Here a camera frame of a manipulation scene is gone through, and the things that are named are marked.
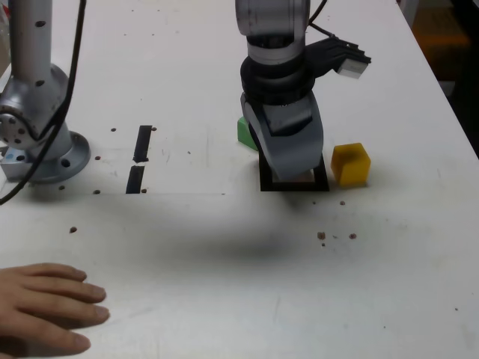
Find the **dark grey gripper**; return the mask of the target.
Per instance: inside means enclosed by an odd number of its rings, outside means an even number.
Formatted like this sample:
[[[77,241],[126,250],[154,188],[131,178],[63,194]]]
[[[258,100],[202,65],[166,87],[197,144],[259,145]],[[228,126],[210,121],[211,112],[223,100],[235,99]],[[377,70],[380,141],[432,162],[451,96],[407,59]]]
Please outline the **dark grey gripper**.
[[[315,96],[286,105],[267,105],[241,95],[243,117],[280,180],[317,167],[323,153],[323,124]]]

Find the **person's hand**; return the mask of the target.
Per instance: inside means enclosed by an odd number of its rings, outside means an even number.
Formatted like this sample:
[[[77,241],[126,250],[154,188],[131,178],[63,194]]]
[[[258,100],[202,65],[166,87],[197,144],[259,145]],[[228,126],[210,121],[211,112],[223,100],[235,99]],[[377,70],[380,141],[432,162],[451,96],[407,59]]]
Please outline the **person's hand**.
[[[1,270],[1,341],[34,344],[60,355],[76,355],[91,347],[73,331],[100,325],[110,311],[101,286],[72,266],[38,263]]]

